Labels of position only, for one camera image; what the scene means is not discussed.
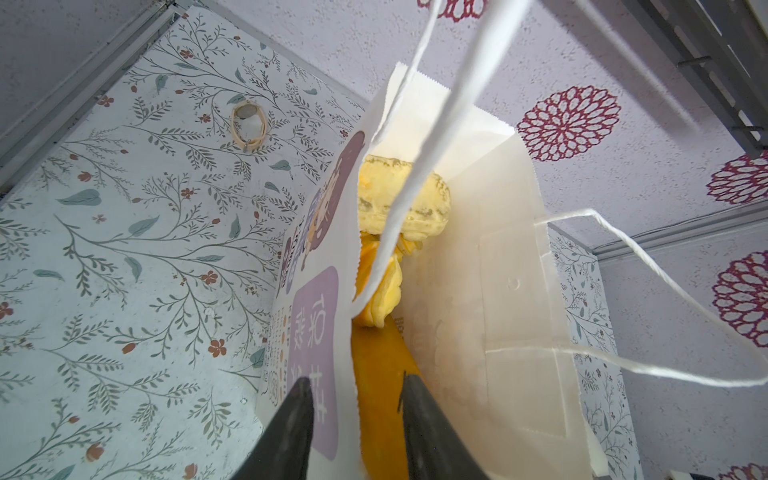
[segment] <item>purple label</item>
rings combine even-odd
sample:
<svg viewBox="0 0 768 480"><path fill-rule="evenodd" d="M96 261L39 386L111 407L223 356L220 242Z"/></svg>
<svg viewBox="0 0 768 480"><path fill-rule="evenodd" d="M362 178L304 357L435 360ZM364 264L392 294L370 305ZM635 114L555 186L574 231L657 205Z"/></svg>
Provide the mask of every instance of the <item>purple label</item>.
<svg viewBox="0 0 768 480"><path fill-rule="evenodd" d="M312 385L315 423L312 447L329 460L339 447L336 381L333 375L333 319L339 274L332 266L296 291L291 306L288 390L300 377Z"/></svg>

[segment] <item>cartoon character on bag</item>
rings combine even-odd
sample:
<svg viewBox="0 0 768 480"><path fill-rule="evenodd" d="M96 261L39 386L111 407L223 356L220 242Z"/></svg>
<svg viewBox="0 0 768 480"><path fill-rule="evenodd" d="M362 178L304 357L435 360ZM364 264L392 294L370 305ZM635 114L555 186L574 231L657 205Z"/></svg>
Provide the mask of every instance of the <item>cartoon character on bag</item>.
<svg viewBox="0 0 768 480"><path fill-rule="evenodd" d="M306 215L306 225L304 225L303 229L301 224L298 226L297 232L300 231L301 236L293 236L293 251L290 253L291 258L287 264L286 293L290 293L293 274L296 272L299 258L302 259L301 270L304 270L307 255L320 246L326 233L328 233L331 221L333 221L333 215L336 213L336 207L339 206L344 185L349 178L349 174L352 172L352 168L355 166L357 157L365 146L365 138L366 134L359 131L349 139L349 143L347 143L341 155L339 155L336 168L333 169L328 183L325 187L318 190L312 199Z"/></svg>

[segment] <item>orange flower print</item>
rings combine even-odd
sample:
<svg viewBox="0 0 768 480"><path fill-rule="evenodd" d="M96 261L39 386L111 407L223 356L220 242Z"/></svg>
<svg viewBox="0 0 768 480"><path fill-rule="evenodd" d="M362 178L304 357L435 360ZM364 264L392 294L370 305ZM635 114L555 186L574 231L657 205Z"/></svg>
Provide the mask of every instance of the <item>orange flower print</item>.
<svg viewBox="0 0 768 480"><path fill-rule="evenodd" d="M8 316L13 315L13 309L8 308L8 302L0 303L0 319L2 319L6 315Z"/></svg>
<svg viewBox="0 0 768 480"><path fill-rule="evenodd" d="M219 276L216 275L213 270L208 270L208 273L200 275L200 279L203 280L206 285L216 283L217 278L219 278Z"/></svg>
<svg viewBox="0 0 768 480"><path fill-rule="evenodd" d="M224 339L211 340L208 351L213 353L214 358L218 357L219 355L226 355L227 348L224 346Z"/></svg>
<svg viewBox="0 0 768 480"><path fill-rule="evenodd" d="M94 443L88 450L85 451L85 459L89 462L96 462L104 454L104 449L101 447L101 443Z"/></svg>
<svg viewBox="0 0 768 480"><path fill-rule="evenodd" d="M99 105L104 105L105 107L109 107L109 105L112 103L114 103L114 98L108 97L107 95L104 95L98 101Z"/></svg>
<svg viewBox="0 0 768 480"><path fill-rule="evenodd" d="M194 478L195 475L197 475L197 465L190 463L184 467L184 476L182 477L184 480L190 480L190 478Z"/></svg>

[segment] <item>paper bag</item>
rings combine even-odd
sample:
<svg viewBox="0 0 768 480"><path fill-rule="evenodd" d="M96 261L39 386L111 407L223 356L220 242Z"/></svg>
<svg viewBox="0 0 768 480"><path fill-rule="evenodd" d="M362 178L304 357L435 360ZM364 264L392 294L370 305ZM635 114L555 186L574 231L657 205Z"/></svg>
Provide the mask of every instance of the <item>paper bag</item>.
<svg viewBox="0 0 768 480"><path fill-rule="evenodd" d="M361 476L349 342L359 168L367 154L414 161L449 93L417 74L389 134L369 151L405 70L395 68L283 242L257 413L268 423L296 379L310 378L309 478ZM437 171L451 189L451 218L403 260L395 311L425 383L494 478L588 479L573 359L506 348L569 340L547 229L534 224L545 210L525 146L473 108Z"/></svg>

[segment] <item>green leaf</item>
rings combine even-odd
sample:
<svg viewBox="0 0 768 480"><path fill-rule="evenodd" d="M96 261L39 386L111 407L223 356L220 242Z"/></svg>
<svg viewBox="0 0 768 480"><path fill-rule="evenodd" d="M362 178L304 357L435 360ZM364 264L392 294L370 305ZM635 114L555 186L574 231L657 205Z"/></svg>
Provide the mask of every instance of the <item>green leaf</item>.
<svg viewBox="0 0 768 480"><path fill-rule="evenodd" d="M243 100L245 100L245 95L237 94L234 97L230 98L230 100L227 102L227 105L229 105L229 104L239 104Z"/></svg>
<svg viewBox="0 0 768 480"><path fill-rule="evenodd" d="M223 259L221 255L206 255L205 257L198 257L195 260L212 263L212 262L218 262L221 259Z"/></svg>
<svg viewBox="0 0 768 480"><path fill-rule="evenodd" d="M89 207L95 207L101 203L101 197L98 190L88 188L82 192L77 192L71 197L57 198L56 201L62 205L88 205Z"/></svg>
<svg viewBox="0 0 768 480"><path fill-rule="evenodd" d="M288 160L281 160L281 161L277 162L274 165L270 165L270 168L272 170L289 171L290 170L290 164L288 163Z"/></svg>
<svg viewBox="0 0 768 480"><path fill-rule="evenodd" d="M42 277L46 277L46 276L49 276L49 277L52 277L52 278L58 278L58 279L59 279L59 280L61 280L62 282L64 281L64 278L63 278L61 275L59 275L59 273L58 273L58 272L55 272L55 271L53 271L53 270L35 270L35 271L34 271L34 272L32 272L32 273L33 273L35 276L42 276Z"/></svg>
<svg viewBox="0 0 768 480"><path fill-rule="evenodd" d="M240 235L240 219L235 215L235 221L232 222L232 227L230 228L230 238L237 237L238 235Z"/></svg>
<svg viewBox="0 0 768 480"><path fill-rule="evenodd" d="M261 347L260 349L258 349L256 351L256 353L254 353L253 355L250 356L250 362L251 362L251 364L253 365L254 368L260 369L261 366L264 365L264 353L265 353L265 350L266 349L264 347Z"/></svg>
<svg viewBox="0 0 768 480"><path fill-rule="evenodd" d="M157 87L158 93L165 87L166 81L168 81L168 75L158 75L157 78L154 79L154 86Z"/></svg>
<svg viewBox="0 0 768 480"><path fill-rule="evenodd" d="M139 281L139 275L141 275L141 263L133 257L125 257L125 262L131 266L131 272L134 274L136 281Z"/></svg>
<svg viewBox="0 0 768 480"><path fill-rule="evenodd" d="M72 473L72 470L74 470L74 465L69 465L67 468L59 470L58 473L52 476L49 480L65 480L69 474Z"/></svg>
<svg viewBox="0 0 768 480"><path fill-rule="evenodd" d="M157 222L158 218L160 218L160 215L156 216L155 218L139 220L128 228L128 233L130 233L132 237L140 237L143 233L146 233L147 230L152 228L154 223Z"/></svg>

